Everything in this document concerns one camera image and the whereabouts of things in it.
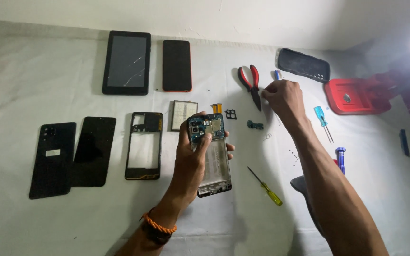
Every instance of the screwdriver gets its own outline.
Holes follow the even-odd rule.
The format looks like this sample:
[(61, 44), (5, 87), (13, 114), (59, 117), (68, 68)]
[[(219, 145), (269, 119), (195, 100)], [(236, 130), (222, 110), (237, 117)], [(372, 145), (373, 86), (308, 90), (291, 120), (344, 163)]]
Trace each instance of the screwdriver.
[(320, 106), (317, 106), (316, 108), (314, 108), (314, 111), (316, 112), (317, 118), (320, 120), (320, 123), (321, 123), (321, 125), (322, 125), (322, 127), (325, 131), (325, 134), (327, 134), (328, 141), (330, 141), (330, 139), (332, 139), (332, 141), (333, 141), (332, 135), (330, 134), (330, 131), (328, 130), (328, 127), (327, 127), (328, 122), (325, 120), (325, 116), (323, 114), (322, 108)]
[(259, 182), (261, 183), (261, 187), (263, 189), (265, 189), (266, 193), (268, 194), (268, 196), (271, 198), (271, 200), (273, 200), (273, 202), (275, 202), (275, 204), (277, 206), (282, 206), (282, 201), (279, 199), (279, 197), (273, 193), (273, 191), (271, 191), (268, 186), (265, 184), (265, 182), (262, 182), (259, 177), (251, 170), (251, 168), (249, 168), (249, 166), (247, 166), (249, 171), (252, 172), (252, 174), (256, 177), (257, 180), (259, 180)]

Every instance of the phone back cover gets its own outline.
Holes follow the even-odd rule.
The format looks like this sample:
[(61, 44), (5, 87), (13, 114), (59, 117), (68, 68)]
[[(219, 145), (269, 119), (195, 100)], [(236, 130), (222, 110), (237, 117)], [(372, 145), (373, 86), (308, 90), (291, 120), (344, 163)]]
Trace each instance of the phone back cover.
[(71, 170), (72, 187), (104, 186), (116, 122), (116, 118), (85, 117)]
[(65, 195), (71, 190), (67, 175), (74, 157), (76, 126), (76, 123), (42, 125), (30, 199)]

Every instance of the man's right hand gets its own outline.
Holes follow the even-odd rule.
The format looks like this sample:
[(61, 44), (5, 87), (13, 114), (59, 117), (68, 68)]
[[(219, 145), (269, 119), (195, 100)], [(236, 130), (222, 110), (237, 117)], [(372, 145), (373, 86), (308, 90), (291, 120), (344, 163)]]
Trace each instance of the man's right hand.
[(305, 114), (303, 92), (297, 82), (274, 81), (262, 91), (262, 97), (268, 101), (288, 132), (307, 127), (309, 120)]

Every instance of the white sticker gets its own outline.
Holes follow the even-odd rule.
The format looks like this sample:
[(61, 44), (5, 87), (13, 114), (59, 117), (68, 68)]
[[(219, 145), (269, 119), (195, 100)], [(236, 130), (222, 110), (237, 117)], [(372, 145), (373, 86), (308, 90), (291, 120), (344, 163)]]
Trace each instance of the white sticker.
[(48, 150), (45, 152), (45, 156), (55, 156), (60, 154), (61, 149), (54, 149), (54, 150)]

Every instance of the blue screwdriver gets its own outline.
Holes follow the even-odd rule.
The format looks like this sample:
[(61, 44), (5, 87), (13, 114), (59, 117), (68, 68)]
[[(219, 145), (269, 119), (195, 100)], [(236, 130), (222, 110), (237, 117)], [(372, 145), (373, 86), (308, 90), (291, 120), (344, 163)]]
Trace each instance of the blue screwdriver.
[(327, 134), (328, 141), (330, 141), (330, 138), (332, 139), (330, 141), (330, 144), (331, 144), (332, 141), (333, 141), (333, 138), (332, 138), (332, 135), (330, 134), (330, 131), (328, 130), (328, 127), (327, 127), (328, 122), (325, 120), (325, 116), (323, 114), (322, 108), (320, 106), (317, 106), (316, 108), (314, 108), (314, 111), (316, 112), (317, 118), (320, 120), (320, 123), (321, 123), (321, 125), (322, 125), (322, 127), (325, 131), (325, 134)]

